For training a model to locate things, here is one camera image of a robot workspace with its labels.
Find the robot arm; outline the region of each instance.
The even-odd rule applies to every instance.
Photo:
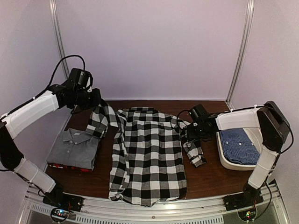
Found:
[[[231,128],[259,128],[263,141],[262,153],[249,180],[243,188],[243,204],[252,204],[259,197],[259,190],[273,171],[281,149],[290,132],[289,123],[273,101],[262,106],[232,112],[209,114],[202,105],[189,111],[194,124],[187,127],[192,137],[208,139],[215,132]]]
[[[63,188],[51,177],[27,160],[18,150],[14,138],[30,124],[65,105],[86,110],[100,103],[99,89],[91,89],[92,75],[85,70],[72,69],[67,81],[54,84],[39,97],[0,119],[0,160],[2,165],[25,178],[57,204],[62,201]]]

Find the white container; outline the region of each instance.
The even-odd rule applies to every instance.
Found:
[[[262,143],[263,143],[263,137],[261,130],[259,128],[244,128],[245,133],[248,135],[249,139],[252,141],[258,152],[262,153]],[[219,151],[219,157],[221,164],[226,169],[232,169],[232,170],[254,170],[256,167],[255,165],[241,165],[241,164],[235,164],[230,161],[228,161],[223,154],[222,144],[220,140],[220,134],[219,132],[216,133],[217,138],[217,145],[218,145],[218,151]]]

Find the blue cloth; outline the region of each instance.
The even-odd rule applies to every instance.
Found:
[[[236,164],[256,165],[260,154],[243,128],[220,132],[224,157]]]

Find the folded gray shirt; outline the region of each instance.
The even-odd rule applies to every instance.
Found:
[[[70,128],[58,135],[47,163],[93,169],[98,143],[97,137]]]

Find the white wall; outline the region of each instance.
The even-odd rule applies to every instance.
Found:
[[[274,100],[289,120],[295,144],[274,173],[292,224],[299,208],[299,2],[256,0],[252,31],[232,103]]]
[[[85,58],[104,99],[226,99],[246,6],[244,0],[57,1],[65,52]]]
[[[0,1],[0,114],[39,93],[59,61],[48,0]],[[57,71],[55,82],[64,80]],[[50,148],[68,110],[45,116],[15,140],[24,155],[44,169]],[[0,173],[0,223],[16,223],[27,184],[11,172]]]

